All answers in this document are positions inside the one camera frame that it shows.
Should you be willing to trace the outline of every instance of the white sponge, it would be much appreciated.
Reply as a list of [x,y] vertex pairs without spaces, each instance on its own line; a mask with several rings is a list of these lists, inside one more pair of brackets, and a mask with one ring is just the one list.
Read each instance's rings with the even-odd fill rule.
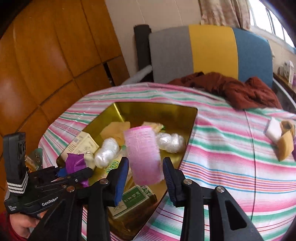
[[275,144],[281,138],[281,125],[275,118],[270,119],[265,135]]

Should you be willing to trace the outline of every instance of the human hand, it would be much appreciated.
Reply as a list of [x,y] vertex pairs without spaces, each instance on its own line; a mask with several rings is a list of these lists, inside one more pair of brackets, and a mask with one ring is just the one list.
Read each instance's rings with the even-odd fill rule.
[[[43,218],[45,212],[40,213],[40,217]],[[9,215],[11,227],[21,237],[28,238],[30,236],[29,228],[35,228],[40,220],[21,214],[15,213]]]

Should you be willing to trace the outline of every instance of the red sleeve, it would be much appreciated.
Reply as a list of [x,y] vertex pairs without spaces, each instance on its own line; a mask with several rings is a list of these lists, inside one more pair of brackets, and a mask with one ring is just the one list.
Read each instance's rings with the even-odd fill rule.
[[9,241],[26,241],[26,238],[23,238],[15,233],[11,224],[9,215],[6,212],[0,214],[0,233],[4,235]]

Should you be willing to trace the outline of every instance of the white box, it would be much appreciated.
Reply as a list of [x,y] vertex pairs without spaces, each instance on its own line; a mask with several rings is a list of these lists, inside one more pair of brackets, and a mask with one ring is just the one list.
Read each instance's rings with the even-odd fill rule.
[[65,150],[61,153],[61,157],[66,161],[68,153],[82,154],[86,151],[95,153],[99,148],[99,145],[92,139],[89,133],[84,131],[80,132],[78,136],[66,147]]
[[294,64],[290,60],[284,64],[284,77],[289,81],[289,84],[293,84]]

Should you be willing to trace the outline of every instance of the pink striped fabric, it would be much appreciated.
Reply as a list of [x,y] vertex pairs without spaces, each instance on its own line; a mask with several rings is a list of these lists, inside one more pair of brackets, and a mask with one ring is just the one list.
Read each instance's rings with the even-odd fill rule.
[[[40,140],[43,165],[56,159],[96,116],[113,102],[146,101],[198,108],[194,130],[181,169],[199,185],[223,185],[258,228],[264,240],[281,240],[296,215],[296,164],[292,156],[279,162],[264,130],[271,116],[296,120],[278,109],[234,110],[224,99],[179,86],[154,83],[118,86],[84,96],[50,125]],[[168,196],[135,240],[179,240],[182,208]],[[82,236],[86,239],[87,211]],[[209,240],[205,207],[205,240]],[[120,240],[111,234],[112,240]]]

